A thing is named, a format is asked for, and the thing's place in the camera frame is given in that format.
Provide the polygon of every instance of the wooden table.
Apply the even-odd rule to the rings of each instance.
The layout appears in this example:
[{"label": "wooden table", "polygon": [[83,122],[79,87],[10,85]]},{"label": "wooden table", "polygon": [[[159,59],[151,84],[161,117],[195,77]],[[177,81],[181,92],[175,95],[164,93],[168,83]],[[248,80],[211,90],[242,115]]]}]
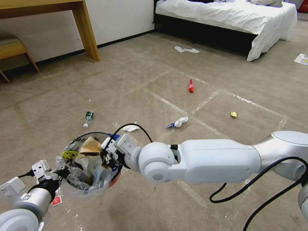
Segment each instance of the wooden table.
[{"label": "wooden table", "polygon": [[0,0],[0,19],[71,10],[86,55],[100,61],[85,0]]}]

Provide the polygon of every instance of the table leg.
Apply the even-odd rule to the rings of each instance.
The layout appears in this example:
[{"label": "table leg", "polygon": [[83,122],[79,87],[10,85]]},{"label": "table leg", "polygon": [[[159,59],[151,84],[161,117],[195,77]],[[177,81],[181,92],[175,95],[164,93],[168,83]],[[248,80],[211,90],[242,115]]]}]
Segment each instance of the table leg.
[{"label": "table leg", "polygon": [[100,62],[86,3],[82,1],[76,2],[74,5],[75,7],[72,9],[72,12],[86,55]]}]

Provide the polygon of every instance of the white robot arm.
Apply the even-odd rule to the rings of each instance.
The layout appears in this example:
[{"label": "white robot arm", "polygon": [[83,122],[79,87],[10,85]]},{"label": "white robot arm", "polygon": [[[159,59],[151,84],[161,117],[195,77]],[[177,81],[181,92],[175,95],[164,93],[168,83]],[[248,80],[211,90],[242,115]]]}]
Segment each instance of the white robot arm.
[{"label": "white robot arm", "polygon": [[[308,221],[308,184],[306,184],[308,134],[291,131],[273,132],[255,145],[243,145],[232,140],[220,139],[188,140],[179,145],[152,142],[141,147],[126,134],[114,143],[110,141],[110,138],[107,138],[102,144],[108,156],[121,156],[122,165],[140,172],[154,183],[174,179],[183,179],[191,183],[233,183],[242,181],[253,173],[267,171],[275,163],[273,168],[275,173],[302,184],[298,202]],[[46,205],[51,202],[52,191],[59,187],[61,179],[69,172],[64,168],[62,172],[56,174],[58,178],[50,174],[46,177],[45,174],[42,182],[57,182],[57,184],[53,183],[44,188],[42,182],[39,182],[38,185],[41,186],[33,189],[37,190],[30,190],[21,198],[17,196],[12,203],[14,210],[0,215],[0,230],[19,230],[18,225],[22,224],[25,218],[30,224],[26,231],[41,229],[38,224],[47,212]],[[25,201],[27,195],[33,200]]]},{"label": "white robot arm", "polygon": [[233,183],[273,167],[276,174],[296,181],[293,187],[302,184],[298,203],[308,221],[308,134],[277,131],[255,145],[219,139],[188,140],[180,145],[152,142],[144,148],[124,135],[114,146],[125,154],[127,167],[154,183],[174,179]]}]

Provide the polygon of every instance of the chair cushion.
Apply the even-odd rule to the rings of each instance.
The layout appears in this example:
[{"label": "chair cushion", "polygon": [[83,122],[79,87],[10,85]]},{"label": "chair cushion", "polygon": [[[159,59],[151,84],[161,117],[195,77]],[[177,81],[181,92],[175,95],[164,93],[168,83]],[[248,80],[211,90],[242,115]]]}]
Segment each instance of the chair cushion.
[{"label": "chair cushion", "polygon": [[0,35],[0,46],[18,41],[19,39],[13,35]]}]

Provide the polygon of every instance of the red plastic bag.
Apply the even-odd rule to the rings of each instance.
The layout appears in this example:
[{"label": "red plastic bag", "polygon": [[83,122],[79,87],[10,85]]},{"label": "red plastic bag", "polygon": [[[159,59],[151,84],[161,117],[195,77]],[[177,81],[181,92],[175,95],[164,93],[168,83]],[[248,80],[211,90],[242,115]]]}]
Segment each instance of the red plastic bag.
[{"label": "red plastic bag", "polygon": [[193,92],[193,80],[192,80],[192,79],[190,80],[188,90],[189,90],[190,92]]}]

